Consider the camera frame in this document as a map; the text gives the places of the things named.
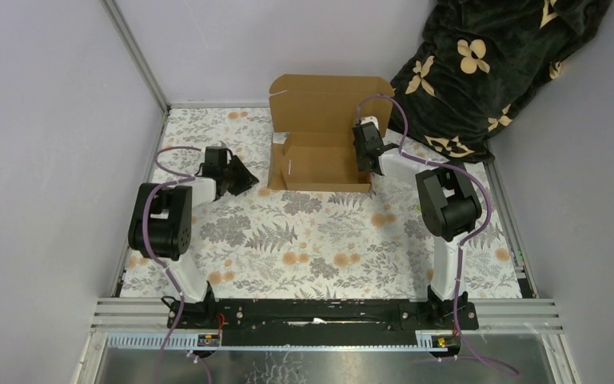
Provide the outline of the brown cardboard box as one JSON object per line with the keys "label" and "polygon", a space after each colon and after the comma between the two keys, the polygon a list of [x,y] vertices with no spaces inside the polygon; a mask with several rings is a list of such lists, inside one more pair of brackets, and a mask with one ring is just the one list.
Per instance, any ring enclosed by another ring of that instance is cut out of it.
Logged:
{"label": "brown cardboard box", "polygon": [[394,90],[377,76],[283,74],[269,88],[273,130],[268,188],[367,193],[370,172],[357,169],[353,127],[357,117],[377,118],[384,134]]}

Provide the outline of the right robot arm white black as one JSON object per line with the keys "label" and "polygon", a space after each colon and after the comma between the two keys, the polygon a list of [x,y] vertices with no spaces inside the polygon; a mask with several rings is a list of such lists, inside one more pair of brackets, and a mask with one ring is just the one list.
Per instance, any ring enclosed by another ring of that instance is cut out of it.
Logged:
{"label": "right robot arm white black", "polygon": [[449,328],[458,319],[458,309],[467,304],[461,287],[461,241],[476,229],[482,214],[474,177],[457,164],[418,158],[397,144],[384,143],[375,118],[354,125],[353,146],[358,170],[416,186],[421,218],[434,236],[434,275],[426,317],[434,328]]}

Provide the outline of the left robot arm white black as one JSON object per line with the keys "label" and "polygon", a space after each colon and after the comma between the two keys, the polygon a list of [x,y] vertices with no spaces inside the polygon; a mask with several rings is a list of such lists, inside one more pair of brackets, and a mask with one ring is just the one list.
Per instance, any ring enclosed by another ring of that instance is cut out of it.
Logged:
{"label": "left robot arm white black", "polygon": [[211,283],[186,253],[192,239],[193,208],[216,202],[225,194],[238,196],[259,183],[232,150],[208,146],[194,174],[170,170],[157,158],[160,170],[176,177],[163,183],[142,183],[134,204],[128,245],[161,267],[176,290],[169,303],[175,318],[186,318],[205,329],[216,318]]}

